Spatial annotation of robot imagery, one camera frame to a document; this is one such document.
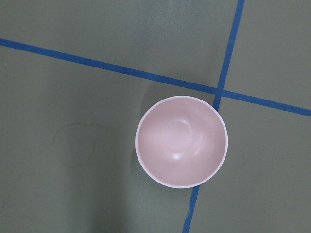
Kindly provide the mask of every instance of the faint stain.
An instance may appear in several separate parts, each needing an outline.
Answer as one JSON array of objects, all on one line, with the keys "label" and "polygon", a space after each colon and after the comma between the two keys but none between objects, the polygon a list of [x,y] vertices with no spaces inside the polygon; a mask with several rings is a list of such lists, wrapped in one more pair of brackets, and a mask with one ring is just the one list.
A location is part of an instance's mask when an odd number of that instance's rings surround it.
[{"label": "faint stain", "polygon": [[23,175],[25,175],[25,173],[21,172],[19,174],[19,176],[17,176],[15,178],[15,180],[13,181],[13,186],[12,186],[11,190],[7,193],[7,195],[6,195],[6,197],[5,197],[4,201],[3,201],[3,204],[1,206],[1,209],[5,208],[5,205],[7,204],[8,200],[10,199],[10,197],[11,197],[11,195],[12,195],[12,193],[13,193],[15,187],[16,187],[17,181],[20,180],[23,177]]},{"label": "faint stain", "polygon": [[14,212],[3,212],[1,213],[3,216],[6,216],[7,218],[16,218],[19,220],[27,220],[27,221],[31,221],[31,222],[37,222],[37,223],[41,223],[42,225],[48,227],[49,229],[52,229],[51,226],[49,226],[46,222],[43,222],[39,219],[36,218],[32,218],[32,217],[26,217],[26,216],[19,216],[18,214],[14,213]]},{"label": "faint stain", "polygon": [[42,144],[42,154],[53,153],[69,168],[87,164],[97,141],[105,136],[107,128],[99,124],[74,123],[61,127],[49,144]]}]

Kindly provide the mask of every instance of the green floor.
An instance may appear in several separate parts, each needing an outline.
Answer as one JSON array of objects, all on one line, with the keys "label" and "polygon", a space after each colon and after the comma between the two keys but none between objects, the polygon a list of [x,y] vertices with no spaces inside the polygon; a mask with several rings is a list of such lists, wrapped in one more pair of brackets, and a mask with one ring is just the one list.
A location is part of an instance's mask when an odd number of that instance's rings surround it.
[{"label": "green floor", "polygon": [[[237,1],[2,1],[0,38],[217,87]],[[311,109],[311,2],[246,0],[225,89]],[[191,189],[134,149],[154,103],[214,95],[0,46],[0,232],[180,233]],[[311,232],[311,117],[223,97],[191,233]]]}]

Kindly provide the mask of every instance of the blue tape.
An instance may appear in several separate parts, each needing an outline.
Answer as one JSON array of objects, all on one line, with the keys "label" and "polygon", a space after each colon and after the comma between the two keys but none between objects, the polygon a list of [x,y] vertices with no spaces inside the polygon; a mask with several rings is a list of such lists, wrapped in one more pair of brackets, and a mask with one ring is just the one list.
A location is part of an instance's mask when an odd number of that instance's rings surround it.
[{"label": "blue tape", "polygon": [[232,92],[232,91],[224,90],[223,91],[223,97],[227,97],[227,98],[231,98],[231,99],[235,99],[235,100],[241,100],[241,101],[245,101],[248,103],[254,103],[254,104],[258,104],[258,105],[262,105],[262,106],[266,106],[266,107],[270,107],[270,108],[276,108],[279,110],[283,110],[283,111],[292,112],[292,113],[301,114],[301,115],[311,117],[311,110],[309,110],[309,109],[300,108],[300,107],[296,107],[296,106],[292,106],[292,105],[288,105],[288,104],[284,104],[284,103],[274,102],[271,100],[265,100],[265,99],[261,99],[261,98],[257,98],[257,97],[253,97],[253,96],[248,96],[248,95],[244,95],[244,94],[240,94],[240,93],[236,93],[236,92]]},{"label": "blue tape", "polygon": [[196,186],[192,189],[192,193],[190,197],[190,204],[189,204],[189,211],[188,211],[188,215],[185,220],[183,233],[188,233],[190,230],[190,225],[191,225],[191,221],[193,217],[196,200],[198,198],[199,190],[200,190],[200,186]]},{"label": "blue tape", "polygon": [[220,100],[222,98],[222,92],[225,87],[225,81],[226,81],[228,70],[229,70],[232,52],[233,52],[235,40],[237,38],[240,20],[242,17],[243,6],[244,6],[244,0],[239,0],[237,4],[237,9],[235,11],[235,15],[234,15],[234,19],[233,19],[233,23],[231,27],[231,32],[230,32],[230,36],[228,40],[228,45],[227,45],[227,49],[225,52],[224,62],[223,62],[222,70],[221,70],[218,85],[217,85],[217,93],[216,93],[214,103],[213,103],[213,107],[217,111],[219,109]]},{"label": "blue tape", "polygon": [[36,47],[32,45],[22,44],[22,43],[15,42],[15,41],[10,41],[10,40],[5,40],[5,39],[0,38],[0,45],[8,47],[8,48],[12,48],[12,49],[32,52],[32,53],[36,53],[36,54],[40,54],[40,55],[44,55],[48,57],[53,57],[53,58],[57,58],[57,59],[61,59],[61,60],[69,61],[69,62],[74,62],[74,63],[78,63],[78,64],[90,66],[90,67],[96,67],[100,69],[114,71],[114,72],[121,73],[121,74],[131,75],[131,76],[138,77],[138,78],[157,81],[160,83],[166,83],[166,84],[184,87],[187,89],[192,89],[192,90],[201,91],[201,92],[210,93],[210,94],[216,93],[215,87],[205,86],[205,85],[192,83],[192,82],[179,80],[179,79],[174,79],[174,78],[166,77],[163,75],[140,71],[137,69],[121,67],[121,66],[106,63],[106,62],[96,61],[93,59],[79,57],[79,56],[75,56],[75,55],[71,55],[71,54],[67,54],[63,52],[58,52],[54,50],[48,50],[48,49],[44,49],[44,48],[40,48],[40,47]]},{"label": "blue tape", "polygon": [[[213,108],[215,108],[216,111],[218,111],[219,109],[220,100],[222,98],[222,94],[224,91],[225,81],[226,81],[228,70],[229,70],[232,52],[233,52],[235,40],[237,38],[240,20],[242,17],[243,6],[244,6],[244,0],[239,0],[236,11],[235,11],[232,27],[231,27],[231,32],[230,32],[230,36],[229,36],[229,40],[227,44],[227,49],[225,52],[224,62],[223,62],[222,70],[221,70],[218,85],[217,85],[216,95],[215,95],[214,102],[213,102]],[[190,230],[190,225],[191,225],[196,201],[198,198],[199,190],[200,190],[200,186],[196,186],[192,189],[192,194],[191,194],[190,203],[189,203],[189,212],[184,223],[183,233],[188,233]]]}]

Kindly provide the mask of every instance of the bowl rim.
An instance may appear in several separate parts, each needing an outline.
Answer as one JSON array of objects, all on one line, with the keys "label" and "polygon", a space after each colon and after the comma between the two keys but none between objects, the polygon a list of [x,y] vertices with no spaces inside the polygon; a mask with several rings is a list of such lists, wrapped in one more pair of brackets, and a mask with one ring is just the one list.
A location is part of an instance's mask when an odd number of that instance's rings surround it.
[{"label": "bowl rim", "polygon": [[[194,184],[190,184],[190,185],[185,185],[185,186],[178,186],[178,185],[172,185],[172,184],[169,184],[167,182],[164,182],[163,180],[160,180],[158,178],[156,178],[149,170],[148,168],[145,166],[142,158],[141,158],[141,155],[140,155],[140,152],[139,152],[139,149],[138,149],[138,135],[139,135],[139,132],[140,132],[140,128],[141,128],[141,125],[143,124],[145,118],[149,115],[149,113],[155,109],[158,105],[162,104],[163,102],[166,102],[166,101],[170,101],[172,99],[191,99],[191,100],[196,100],[196,101],[199,101],[201,103],[203,103],[205,106],[207,106],[208,108],[210,108],[215,114],[216,116],[218,117],[218,119],[220,120],[222,126],[223,126],[223,129],[225,131],[225,151],[224,151],[224,154],[223,154],[223,157],[222,157],[222,160],[220,161],[218,167],[212,172],[212,174],[210,174],[207,178],[203,179],[202,181],[199,181],[197,183],[194,183]],[[148,111],[144,114],[144,116],[141,118],[139,124],[138,124],[138,127],[137,127],[137,130],[136,130],[136,135],[135,135],[135,151],[136,151],[136,155],[137,155],[137,158],[138,158],[138,161],[140,163],[140,165],[142,166],[142,168],[144,169],[144,171],[153,179],[155,180],[156,182],[164,185],[164,186],[167,186],[167,187],[170,187],[170,188],[192,188],[192,187],[196,187],[198,185],[201,185],[203,184],[204,182],[208,181],[210,178],[212,178],[217,172],[218,170],[220,169],[220,167],[223,165],[224,163],[224,160],[225,160],[225,157],[226,157],[226,154],[227,154],[227,150],[228,150],[228,132],[227,132],[227,128],[225,126],[225,123],[223,121],[223,119],[221,118],[221,116],[219,115],[219,113],[208,103],[206,103],[205,101],[199,99],[199,98],[196,98],[196,97],[192,97],[192,96],[172,96],[172,97],[168,97],[168,98],[165,98],[157,103],[155,103],[153,106],[151,106]]]}]

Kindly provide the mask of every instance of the bowl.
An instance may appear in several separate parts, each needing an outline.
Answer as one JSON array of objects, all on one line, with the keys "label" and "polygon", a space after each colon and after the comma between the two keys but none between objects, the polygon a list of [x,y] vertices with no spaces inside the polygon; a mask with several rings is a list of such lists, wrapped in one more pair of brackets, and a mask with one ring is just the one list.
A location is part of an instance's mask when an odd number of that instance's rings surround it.
[{"label": "bowl", "polygon": [[155,181],[190,188],[209,180],[224,162],[228,134],[218,112],[190,96],[174,96],[153,105],[135,137],[138,160]]}]

